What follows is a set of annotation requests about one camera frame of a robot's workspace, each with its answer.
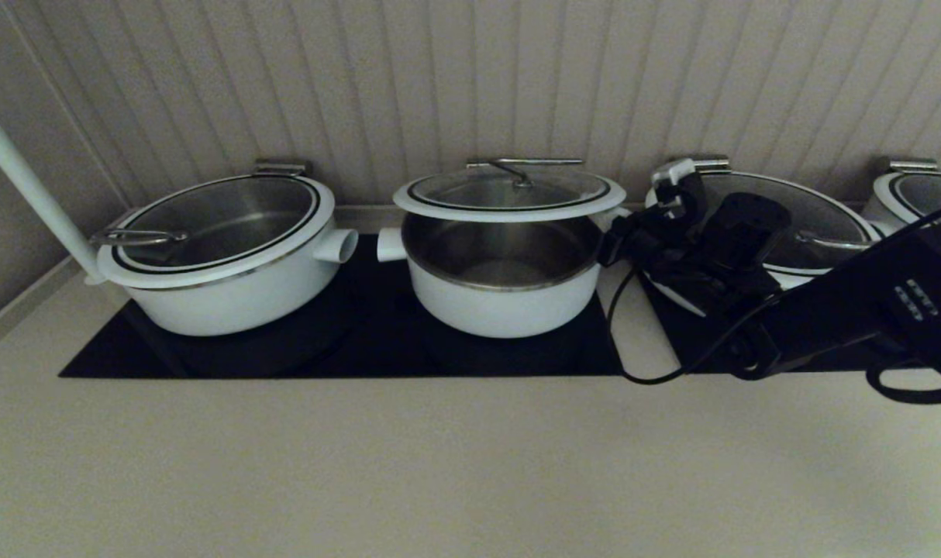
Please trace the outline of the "glass lid with white rim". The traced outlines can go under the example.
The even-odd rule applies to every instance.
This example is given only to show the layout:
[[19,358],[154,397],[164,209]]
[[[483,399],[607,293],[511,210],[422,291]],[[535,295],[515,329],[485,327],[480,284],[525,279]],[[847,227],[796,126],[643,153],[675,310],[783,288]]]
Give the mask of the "glass lid with white rim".
[[579,159],[509,158],[517,173],[464,168],[410,181],[392,197],[403,211],[458,222],[518,223],[587,218],[626,199],[615,181]]
[[909,226],[941,209],[941,174],[883,174],[872,186],[875,195]]
[[300,250],[332,219],[335,195],[290,174],[209,181],[144,206],[98,236],[99,271],[142,290],[222,281]]
[[691,227],[689,232],[691,239],[698,243],[705,241],[709,220],[730,194],[761,195],[782,205],[790,213],[789,227],[763,259],[764,269],[784,290],[827,273],[857,253],[820,243],[800,243],[796,238],[798,233],[811,234],[824,241],[858,245],[881,239],[881,234],[875,232],[867,220],[845,205],[792,181],[735,170],[708,170],[701,172],[701,179],[708,211],[703,222]]

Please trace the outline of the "black glass cooktop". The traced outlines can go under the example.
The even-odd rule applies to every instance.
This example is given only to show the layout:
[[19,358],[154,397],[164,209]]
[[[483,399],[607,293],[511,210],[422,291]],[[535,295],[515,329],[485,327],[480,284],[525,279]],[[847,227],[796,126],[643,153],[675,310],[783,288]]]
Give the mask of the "black glass cooktop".
[[598,297],[572,321],[520,339],[457,331],[433,318],[401,262],[378,263],[374,236],[315,299],[224,336],[181,336],[130,301],[60,372],[77,379],[616,377],[619,354]]
[[[680,364],[690,363],[708,344],[723,331],[722,320],[700,317],[671,301],[649,279],[638,276],[639,282],[650,301],[656,317],[663,326]],[[850,346],[836,347],[818,354],[800,367],[789,370],[789,374],[821,374],[822,372],[865,371],[871,364],[887,360],[903,352],[901,346],[886,336],[861,340]]]

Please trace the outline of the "white pole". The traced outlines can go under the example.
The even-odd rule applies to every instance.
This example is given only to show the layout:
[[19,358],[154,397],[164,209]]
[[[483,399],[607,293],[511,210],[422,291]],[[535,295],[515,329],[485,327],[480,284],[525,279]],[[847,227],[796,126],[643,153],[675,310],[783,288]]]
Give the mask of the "white pole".
[[31,168],[27,159],[0,125],[0,170],[52,236],[63,245],[71,258],[83,268],[85,283],[98,285],[108,278],[98,268],[98,254]]

